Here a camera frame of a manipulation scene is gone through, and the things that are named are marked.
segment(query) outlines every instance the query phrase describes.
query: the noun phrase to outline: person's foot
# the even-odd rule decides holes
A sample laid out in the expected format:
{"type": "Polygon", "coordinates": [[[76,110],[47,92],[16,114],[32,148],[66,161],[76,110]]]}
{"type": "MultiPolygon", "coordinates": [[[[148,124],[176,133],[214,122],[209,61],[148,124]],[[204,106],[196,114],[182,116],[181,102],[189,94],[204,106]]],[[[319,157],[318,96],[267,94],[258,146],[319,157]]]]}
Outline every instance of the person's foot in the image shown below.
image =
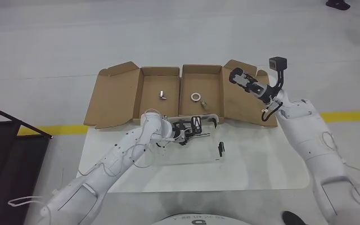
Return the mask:
{"type": "Polygon", "coordinates": [[[281,217],[285,225],[306,225],[300,217],[290,211],[283,211],[281,217]]]}
{"type": "Polygon", "coordinates": [[[348,10],[350,5],[344,2],[344,0],[328,0],[326,5],[332,8],[336,8],[338,10],[348,10]]]}

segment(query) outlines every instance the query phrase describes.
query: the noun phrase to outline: yellow tape line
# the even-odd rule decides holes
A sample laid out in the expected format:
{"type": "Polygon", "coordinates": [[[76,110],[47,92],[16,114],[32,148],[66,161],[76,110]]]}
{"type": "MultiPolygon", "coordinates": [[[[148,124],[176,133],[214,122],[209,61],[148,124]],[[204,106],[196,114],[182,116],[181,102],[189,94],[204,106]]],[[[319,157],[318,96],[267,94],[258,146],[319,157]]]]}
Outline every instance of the yellow tape line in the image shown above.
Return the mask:
{"type": "Polygon", "coordinates": [[[360,111],[321,112],[320,115],[327,123],[360,121],[360,111]]]}
{"type": "MultiPolygon", "coordinates": [[[[348,112],[322,112],[320,113],[324,121],[327,123],[336,122],[360,122],[360,111],[348,111],[348,112]]],[[[51,135],[71,135],[71,134],[86,134],[88,127],[85,125],[54,125],[54,126],[43,126],[37,127],[38,129],[49,133],[51,135]]],[[[18,134],[31,135],[37,134],[37,132],[30,130],[26,127],[21,127],[18,134]]]]}
{"type": "MultiPolygon", "coordinates": [[[[71,135],[71,134],[86,134],[88,132],[88,126],[85,125],[54,125],[54,126],[42,126],[38,129],[51,134],[51,135],[71,135]]],[[[31,135],[38,134],[37,132],[30,130],[26,127],[21,127],[17,135],[31,135]]]]}

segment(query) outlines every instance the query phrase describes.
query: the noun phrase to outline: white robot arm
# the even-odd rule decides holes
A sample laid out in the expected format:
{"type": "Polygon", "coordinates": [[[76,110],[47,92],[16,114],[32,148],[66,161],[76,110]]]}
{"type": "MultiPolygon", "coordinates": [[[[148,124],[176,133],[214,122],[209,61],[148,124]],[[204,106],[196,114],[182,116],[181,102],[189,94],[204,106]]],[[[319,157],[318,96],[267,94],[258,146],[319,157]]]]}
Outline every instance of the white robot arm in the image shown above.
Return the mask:
{"type": "Polygon", "coordinates": [[[110,187],[142,156],[149,143],[166,140],[172,132],[170,122],[158,113],[143,114],[141,127],[130,130],[84,176],[55,193],[40,211],[41,223],[49,224],[50,219],[59,224],[91,224],[110,187]]]}
{"type": "Polygon", "coordinates": [[[263,111],[263,121],[276,112],[288,142],[303,158],[313,177],[313,193],[325,219],[330,224],[359,224],[360,195],[345,171],[331,132],[310,101],[290,102],[281,89],[286,59],[275,57],[269,62],[270,68],[278,71],[275,87],[258,83],[240,68],[232,71],[229,81],[268,106],[263,111]],[[268,109],[272,112],[264,118],[268,109]]]}

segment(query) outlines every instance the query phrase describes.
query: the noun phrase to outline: cardboard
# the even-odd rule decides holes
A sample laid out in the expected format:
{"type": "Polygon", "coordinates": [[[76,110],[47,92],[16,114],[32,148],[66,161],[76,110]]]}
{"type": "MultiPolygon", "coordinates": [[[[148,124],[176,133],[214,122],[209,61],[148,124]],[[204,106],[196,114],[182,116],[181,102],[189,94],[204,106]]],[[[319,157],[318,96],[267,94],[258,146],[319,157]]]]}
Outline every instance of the cardboard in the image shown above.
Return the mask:
{"type": "Polygon", "coordinates": [[[133,62],[101,70],[84,125],[95,125],[98,129],[115,127],[130,120],[139,124],[141,114],[150,108],[163,115],[177,116],[179,71],[178,67],[139,68],[133,62]],[[167,100],[159,98],[161,90],[167,100]]]}
{"type": "Polygon", "coordinates": [[[236,68],[256,77],[263,83],[269,84],[265,71],[257,71],[257,67],[236,60],[230,60],[224,65],[183,65],[182,85],[180,94],[179,115],[201,115],[215,113],[220,122],[224,118],[240,120],[263,126],[277,126],[272,115],[267,122],[261,120],[264,104],[251,93],[229,82],[230,72],[236,68]],[[191,94],[201,94],[201,100],[207,107],[201,107],[199,102],[191,100],[191,94]]]}
{"type": "Polygon", "coordinates": [[[168,117],[217,114],[263,126],[277,126],[272,115],[261,120],[264,105],[252,94],[229,82],[230,72],[240,67],[244,72],[269,84],[265,71],[236,60],[221,65],[183,65],[182,78],[178,67],[138,67],[133,62],[103,69],[99,72],[85,117],[84,125],[107,128],[128,121],[140,123],[140,116],[148,109],[156,109],[168,117]],[[159,97],[164,92],[166,100],[159,97]],[[201,94],[206,102],[193,102],[191,94],[201,94]]]}

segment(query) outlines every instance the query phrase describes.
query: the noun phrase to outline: tape roll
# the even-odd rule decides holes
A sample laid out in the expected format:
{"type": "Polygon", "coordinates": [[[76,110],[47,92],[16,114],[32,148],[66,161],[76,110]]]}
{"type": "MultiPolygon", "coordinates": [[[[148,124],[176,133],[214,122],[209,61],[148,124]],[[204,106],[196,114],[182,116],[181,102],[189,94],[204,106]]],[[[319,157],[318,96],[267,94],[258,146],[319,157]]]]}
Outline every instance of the tape roll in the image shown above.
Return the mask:
{"type": "Polygon", "coordinates": [[[201,95],[199,93],[193,93],[191,95],[191,100],[193,100],[194,102],[197,102],[201,99],[201,95]]]}

